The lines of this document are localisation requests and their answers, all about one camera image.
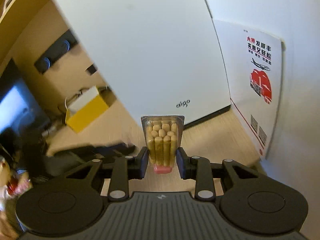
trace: red underline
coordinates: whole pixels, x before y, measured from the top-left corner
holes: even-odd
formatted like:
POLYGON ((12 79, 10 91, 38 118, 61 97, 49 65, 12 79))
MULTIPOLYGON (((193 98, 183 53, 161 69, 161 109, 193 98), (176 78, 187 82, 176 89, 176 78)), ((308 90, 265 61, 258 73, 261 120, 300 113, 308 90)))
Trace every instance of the red underline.
MULTIPOLYGON (((232 100, 232 98, 230 98, 231 101, 233 102, 233 104, 235 105, 236 109, 238 110, 238 112, 241 114, 241 112, 239 111, 238 107, 236 106, 236 104, 234 103, 234 101, 232 100)), ((249 123, 247 122, 247 120, 244 118, 244 116, 241 114, 242 118, 245 120, 245 122, 247 123, 247 125, 249 126, 250 130, 253 132, 254 136, 257 138, 258 142, 260 143, 262 149, 264 149, 262 143, 260 142, 258 136, 255 134, 255 132, 252 130, 251 126, 249 125, 249 123)))
POLYGON ((271 58, 268 58, 267 56, 263 56, 263 57, 265 57, 267 60, 270 60, 270 61, 271 61, 271 58))

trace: red truck illustration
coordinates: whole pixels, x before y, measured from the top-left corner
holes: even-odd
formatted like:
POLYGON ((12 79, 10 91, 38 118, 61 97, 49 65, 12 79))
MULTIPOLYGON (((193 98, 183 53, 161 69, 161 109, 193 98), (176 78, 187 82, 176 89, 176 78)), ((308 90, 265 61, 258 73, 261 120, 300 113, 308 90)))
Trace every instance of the red truck illustration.
POLYGON ((271 84, 267 74, 264 71, 254 69, 250 74, 250 87, 261 97, 264 101, 270 104, 272 100, 271 84))

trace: pink container bottom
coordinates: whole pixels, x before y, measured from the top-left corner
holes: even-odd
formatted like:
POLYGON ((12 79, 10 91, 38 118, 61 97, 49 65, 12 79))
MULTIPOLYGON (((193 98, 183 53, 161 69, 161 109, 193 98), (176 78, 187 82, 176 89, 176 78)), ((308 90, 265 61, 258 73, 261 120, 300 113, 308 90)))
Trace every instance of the pink container bottom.
POLYGON ((172 171, 172 167, 154 165, 153 170, 156 174, 168 174, 172 171))

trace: transparent plastic container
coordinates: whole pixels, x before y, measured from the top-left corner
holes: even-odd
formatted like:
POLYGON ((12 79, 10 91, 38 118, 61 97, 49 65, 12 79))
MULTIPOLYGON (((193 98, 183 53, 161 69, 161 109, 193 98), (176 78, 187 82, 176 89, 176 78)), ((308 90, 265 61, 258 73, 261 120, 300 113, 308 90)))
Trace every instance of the transparent plastic container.
POLYGON ((184 116, 143 116, 141 122, 155 173, 170 173, 181 144, 184 116))

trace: black base edge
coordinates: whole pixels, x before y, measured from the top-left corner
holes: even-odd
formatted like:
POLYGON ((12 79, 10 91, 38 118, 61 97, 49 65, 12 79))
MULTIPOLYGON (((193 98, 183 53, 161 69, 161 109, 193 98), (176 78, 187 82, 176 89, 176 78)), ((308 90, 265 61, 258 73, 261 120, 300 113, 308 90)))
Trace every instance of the black base edge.
POLYGON ((211 113, 211 114, 208 114, 208 115, 206 115, 206 116, 204 116, 204 117, 201 117, 201 118, 199 118, 198 120, 195 120, 195 121, 193 121, 193 122, 187 123, 187 124, 185 124, 185 125, 183 126, 183 129, 184 129, 184 130, 185 130, 185 129, 188 129, 188 128, 192 127, 192 126, 195 126, 195 125, 197 125, 197 124, 200 124, 200 123, 202 123, 202 122, 205 122, 205 121, 207 121, 207 120, 209 120, 209 119, 211 119, 211 118, 214 118, 214 117, 218 116, 219 114, 223 114, 223 113, 225 113, 225 112, 228 112, 228 111, 230 110, 230 107, 231 107, 231 105, 226 106, 226 107, 224 107, 224 108, 222 108, 222 109, 220 109, 220 110, 218 110, 218 111, 215 111, 215 112, 213 112, 213 113, 211 113))

